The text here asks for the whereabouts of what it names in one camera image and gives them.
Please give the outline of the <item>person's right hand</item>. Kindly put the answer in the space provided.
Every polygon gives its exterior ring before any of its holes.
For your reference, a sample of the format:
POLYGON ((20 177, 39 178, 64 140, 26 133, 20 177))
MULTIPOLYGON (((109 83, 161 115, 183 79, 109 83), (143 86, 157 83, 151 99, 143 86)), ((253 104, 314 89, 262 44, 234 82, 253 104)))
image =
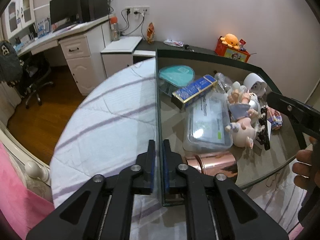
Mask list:
POLYGON ((304 190, 308 188, 310 181, 313 181, 317 187, 320 187, 319 170, 317 170, 314 178, 311 179, 312 153, 312 150, 299 150, 296 154, 297 162, 292 166, 292 172, 296 175, 294 184, 304 190))

